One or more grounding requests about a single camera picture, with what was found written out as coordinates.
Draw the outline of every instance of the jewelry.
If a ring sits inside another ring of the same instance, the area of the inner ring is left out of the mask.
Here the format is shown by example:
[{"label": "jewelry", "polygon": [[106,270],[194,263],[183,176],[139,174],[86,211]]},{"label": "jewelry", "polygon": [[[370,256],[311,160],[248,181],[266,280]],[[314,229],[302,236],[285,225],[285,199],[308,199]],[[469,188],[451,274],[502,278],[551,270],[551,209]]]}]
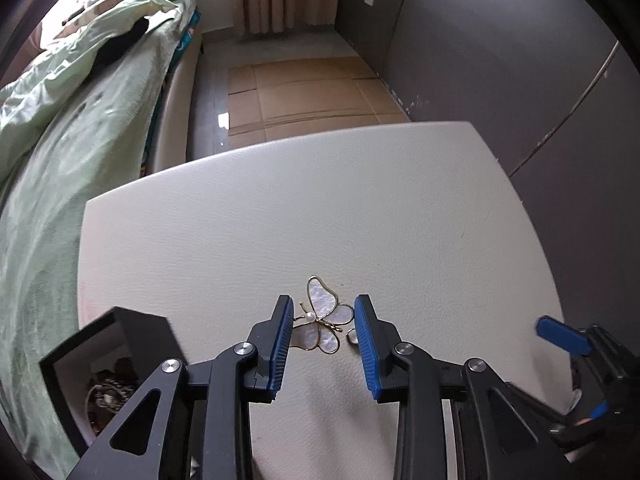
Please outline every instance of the jewelry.
[{"label": "jewelry", "polygon": [[312,276],[306,282],[306,296],[310,310],[300,303],[304,316],[295,317],[293,321],[304,319],[305,322],[293,327],[289,346],[303,350],[321,349],[325,354],[335,354],[340,348],[337,332],[353,320],[353,308],[340,303],[338,295],[332,291],[318,276]]},{"label": "jewelry", "polygon": [[114,372],[98,372],[91,377],[88,387],[84,415],[94,434],[98,436],[138,387],[131,359],[118,359],[114,364]]}]

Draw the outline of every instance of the butterfly brooch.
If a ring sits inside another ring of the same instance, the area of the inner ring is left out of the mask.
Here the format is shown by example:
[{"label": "butterfly brooch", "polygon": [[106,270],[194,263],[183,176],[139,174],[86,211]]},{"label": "butterfly brooch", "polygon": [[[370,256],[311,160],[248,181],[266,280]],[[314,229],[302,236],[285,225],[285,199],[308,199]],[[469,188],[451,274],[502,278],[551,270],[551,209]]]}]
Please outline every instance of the butterfly brooch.
[{"label": "butterfly brooch", "polygon": [[340,348],[337,332],[342,332],[342,325],[353,320],[353,308],[338,301],[338,295],[317,276],[306,282],[306,296],[311,310],[300,303],[304,316],[293,321],[304,319],[302,324],[293,327],[289,346],[303,350],[321,349],[325,354],[335,354]]}]

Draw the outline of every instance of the floor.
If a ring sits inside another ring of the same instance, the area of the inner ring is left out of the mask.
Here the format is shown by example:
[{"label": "floor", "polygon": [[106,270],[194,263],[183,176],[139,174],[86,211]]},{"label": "floor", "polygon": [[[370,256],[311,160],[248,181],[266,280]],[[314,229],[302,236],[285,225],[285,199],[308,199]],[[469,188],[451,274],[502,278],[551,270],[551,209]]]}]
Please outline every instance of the floor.
[{"label": "floor", "polygon": [[334,31],[296,32],[277,38],[238,41],[226,38],[204,41],[196,67],[187,160],[228,150],[225,126],[226,78],[228,69],[246,64],[267,63],[310,57],[357,56],[356,52]]}]

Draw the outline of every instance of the black box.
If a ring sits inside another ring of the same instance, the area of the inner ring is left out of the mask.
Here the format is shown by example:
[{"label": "black box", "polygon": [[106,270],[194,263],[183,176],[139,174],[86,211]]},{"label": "black box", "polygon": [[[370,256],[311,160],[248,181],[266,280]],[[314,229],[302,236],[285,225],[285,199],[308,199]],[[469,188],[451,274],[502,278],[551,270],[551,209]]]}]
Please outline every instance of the black box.
[{"label": "black box", "polygon": [[40,361],[49,396],[79,456],[94,442],[85,415],[92,373],[129,357],[138,386],[170,358],[186,362],[166,318],[113,307]]}]

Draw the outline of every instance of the butterfly wing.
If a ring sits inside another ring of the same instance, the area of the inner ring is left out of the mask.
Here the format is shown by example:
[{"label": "butterfly wing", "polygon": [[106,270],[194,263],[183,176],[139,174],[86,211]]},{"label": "butterfly wing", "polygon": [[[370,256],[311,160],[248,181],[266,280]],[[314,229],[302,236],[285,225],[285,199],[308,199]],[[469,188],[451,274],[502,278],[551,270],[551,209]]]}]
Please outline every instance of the butterfly wing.
[{"label": "butterfly wing", "polygon": [[321,349],[325,354],[335,354],[340,348],[340,340],[338,336],[335,335],[334,331],[329,327],[316,323],[318,325],[318,332],[320,336],[320,341],[318,342],[318,348]]},{"label": "butterfly wing", "polygon": [[353,308],[346,303],[338,303],[335,309],[322,318],[332,325],[346,325],[353,321]]},{"label": "butterfly wing", "polygon": [[338,295],[317,276],[306,282],[306,296],[319,319],[331,314],[338,306]]},{"label": "butterfly wing", "polygon": [[313,350],[320,342],[320,329],[318,323],[305,323],[293,327],[289,346],[302,348],[303,350]]}]

